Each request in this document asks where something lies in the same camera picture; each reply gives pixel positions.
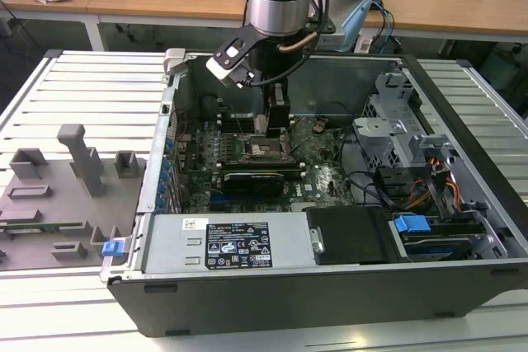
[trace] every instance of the metal table surface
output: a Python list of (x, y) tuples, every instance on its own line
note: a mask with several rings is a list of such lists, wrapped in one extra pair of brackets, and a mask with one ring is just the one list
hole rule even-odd
[[(48, 159), (69, 157), (55, 140), (64, 122), (85, 124), (87, 144), (95, 145), (102, 157), (113, 157), (124, 148), (147, 157), (163, 91), (162, 60), (162, 54), (152, 53), (70, 51), (44, 59), (0, 117), (0, 188), (11, 178), (8, 163), (17, 148), (39, 147)], [(451, 61), (422, 65), (526, 201), (524, 124), (518, 124), (520, 119), (473, 70)], [(427, 108), (424, 111), (439, 129)], [(137, 332), (97, 272), (86, 268), (69, 274), (58, 270), (54, 276), (0, 274), (0, 350), (528, 349), (525, 290), (502, 294), (457, 319), (149, 339)]]

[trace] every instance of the black plastic cover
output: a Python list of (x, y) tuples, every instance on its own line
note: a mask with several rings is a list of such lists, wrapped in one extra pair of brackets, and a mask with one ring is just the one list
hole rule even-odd
[(383, 264), (400, 262), (384, 211), (361, 206), (308, 208), (310, 228), (318, 228), (324, 252), (319, 265)]

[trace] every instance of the copper pipe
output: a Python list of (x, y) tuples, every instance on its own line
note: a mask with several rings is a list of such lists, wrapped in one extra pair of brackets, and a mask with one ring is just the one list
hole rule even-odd
[(302, 49), (307, 44), (311, 43), (317, 37), (317, 32), (308, 33), (303, 39), (292, 45), (277, 45), (277, 49), (280, 53), (289, 54)]

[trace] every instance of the table leg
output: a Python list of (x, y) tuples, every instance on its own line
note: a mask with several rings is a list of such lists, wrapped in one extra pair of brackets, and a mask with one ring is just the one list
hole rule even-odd
[(94, 51), (107, 51), (105, 37), (101, 31), (101, 26), (99, 25), (99, 18), (97, 16), (86, 15), (84, 21), (84, 26), (86, 32), (88, 33), (88, 39), (90, 40), (90, 45), (92, 45), (92, 50)]
[(7, 18), (0, 18), (0, 36), (9, 37), (12, 34), (11, 28), (7, 24)]
[(362, 27), (360, 34), (357, 36), (356, 47), (354, 52), (358, 54), (368, 54), (372, 40), (377, 35), (379, 28)]

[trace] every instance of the robotic arm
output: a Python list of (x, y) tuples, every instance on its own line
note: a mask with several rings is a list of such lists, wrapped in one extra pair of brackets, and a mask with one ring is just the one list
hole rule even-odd
[(289, 125), (287, 78), (312, 54), (328, 23), (330, 0), (317, 1), (316, 21), (309, 20), (310, 1), (247, 0), (247, 25), (207, 62), (223, 82), (262, 89), (268, 136), (278, 136)]

